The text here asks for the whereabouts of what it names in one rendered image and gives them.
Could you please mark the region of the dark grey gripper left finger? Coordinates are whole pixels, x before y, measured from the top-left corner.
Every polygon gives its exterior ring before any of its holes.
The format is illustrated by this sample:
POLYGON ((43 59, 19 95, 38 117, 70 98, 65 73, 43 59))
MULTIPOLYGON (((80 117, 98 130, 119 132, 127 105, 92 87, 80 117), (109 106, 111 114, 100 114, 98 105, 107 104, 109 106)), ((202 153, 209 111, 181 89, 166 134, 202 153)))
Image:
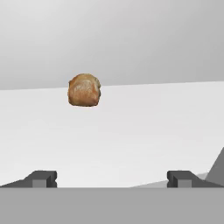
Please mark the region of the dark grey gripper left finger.
POLYGON ((33 171, 24 179, 20 179, 9 184, 3 185, 4 188, 54 188, 57 186, 56 171, 33 171))

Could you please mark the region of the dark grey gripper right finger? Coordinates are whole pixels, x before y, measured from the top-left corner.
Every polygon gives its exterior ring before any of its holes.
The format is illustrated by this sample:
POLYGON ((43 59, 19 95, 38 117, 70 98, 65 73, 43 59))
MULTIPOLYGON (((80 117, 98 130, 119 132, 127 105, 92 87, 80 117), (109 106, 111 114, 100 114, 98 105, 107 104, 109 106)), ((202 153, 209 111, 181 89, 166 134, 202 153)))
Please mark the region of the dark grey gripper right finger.
POLYGON ((223 185, 203 180, 191 171, 168 171, 168 187, 176 188, 223 188, 223 185))

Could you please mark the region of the brown bread roll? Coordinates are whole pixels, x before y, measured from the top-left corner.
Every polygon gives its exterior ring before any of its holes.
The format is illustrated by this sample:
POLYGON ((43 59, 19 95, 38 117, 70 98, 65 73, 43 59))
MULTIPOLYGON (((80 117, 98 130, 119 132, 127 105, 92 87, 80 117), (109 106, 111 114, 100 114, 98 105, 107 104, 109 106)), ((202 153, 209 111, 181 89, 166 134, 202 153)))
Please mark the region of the brown bread roll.
POLYGON ((101 97, 101 83, 90 73, 81 73, 68 82, 68 102, 73 106, 97 106, 101 97))

